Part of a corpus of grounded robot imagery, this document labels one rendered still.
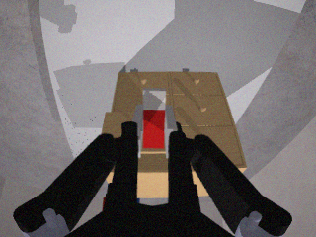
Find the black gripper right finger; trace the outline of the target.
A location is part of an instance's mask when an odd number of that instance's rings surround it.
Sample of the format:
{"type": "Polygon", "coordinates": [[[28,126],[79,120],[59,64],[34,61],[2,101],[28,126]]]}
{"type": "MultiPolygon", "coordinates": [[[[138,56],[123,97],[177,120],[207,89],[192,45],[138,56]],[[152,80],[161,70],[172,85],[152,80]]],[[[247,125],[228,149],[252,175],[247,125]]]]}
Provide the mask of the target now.
{"type": "Polygon", "coordinates": [[[171,237],[206,237],[191,165],[235,237],[284,235],[290,213],[262,196],[208,136],[186,138],[172,105],[165,107],[164,134],[171,237]]]}

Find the red and white eraser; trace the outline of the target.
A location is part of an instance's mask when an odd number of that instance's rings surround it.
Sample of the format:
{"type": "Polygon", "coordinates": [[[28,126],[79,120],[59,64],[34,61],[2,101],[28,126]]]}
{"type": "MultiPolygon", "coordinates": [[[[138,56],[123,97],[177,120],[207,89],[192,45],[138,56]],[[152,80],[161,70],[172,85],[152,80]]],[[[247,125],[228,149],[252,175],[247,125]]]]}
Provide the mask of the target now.
{"type": "Polygon", "coordinates": [[[164,148],[165,88],[143,89],[143,148],[164,148]]]}

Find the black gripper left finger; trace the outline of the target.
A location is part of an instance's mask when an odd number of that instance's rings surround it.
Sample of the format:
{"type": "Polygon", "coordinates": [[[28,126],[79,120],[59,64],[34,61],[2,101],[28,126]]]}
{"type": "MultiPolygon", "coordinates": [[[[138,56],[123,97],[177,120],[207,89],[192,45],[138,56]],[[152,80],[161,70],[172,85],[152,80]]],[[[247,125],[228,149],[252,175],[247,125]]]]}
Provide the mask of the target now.
{"type": "Polygon", "coordinates": [[[24,236],[69,234],[115,167],[96,237],[133,237],[142,138],[143,106],[136,105],[132,121],[121,125],[121,137],[100,134],[43,193],[15,209],[24,236]]]}

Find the small tan wooden chest of drawers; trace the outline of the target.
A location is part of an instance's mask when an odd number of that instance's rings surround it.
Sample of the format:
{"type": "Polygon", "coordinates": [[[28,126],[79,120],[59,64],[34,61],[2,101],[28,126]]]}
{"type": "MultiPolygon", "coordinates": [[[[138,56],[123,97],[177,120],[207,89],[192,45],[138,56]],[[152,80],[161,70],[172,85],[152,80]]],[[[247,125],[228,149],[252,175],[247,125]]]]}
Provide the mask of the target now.
{"type": "MultiPolygon", "coordinates": [[[[115,104],[117,98],[142,98],[142,96],[126,96],[126,97],[117,97],[118,88],[119,88],[119,78],[122,73],[167,73],[168,74],[168,86],[169,86],[169,96],[166,98],[170,98],[170,105],[173,107],[173,98],[224,98],[232,126],[220,126],[220,127],[182,127],[182,129],[222,129],[222,128],[233,128],[236,136],[236,140],[238,143],[242,165],[236,166],[239,170],[243,173],[246,168],[246,161],[244,157],[244,153],[242,150],[241,142],[239,139],[239,135],[236,129],[236,125],[231,114],[231,110],[225,96],[222,84],[220,82],[219,76],[215,72],[119,72],[118,73],[118,80],[116,84],[113,105],[111,112],[115,111],[115,104]],[[172,96],[172,87],[171,87],[171,73],[212,73],[216,75],[217,81],[219,83],[222,96],[172,96]]],[[[174,111],[174,107],[173,107],[174,111]]],[[[197,184],[197,193],[199,197],[202,196],[209,196],[206,189],[202,185],[201,181],[199,180],[196,172],[192,169],[193,177],[194,177],[194,184],[197,184]]],[[[112,170],[109,175],[107,176],[106,180],[108,183],[112,182],[114,170],[112,170]]],[[[137,175],[137,198],[167,198],[168,197],[168,170],[138,170],[137,175]]]]}

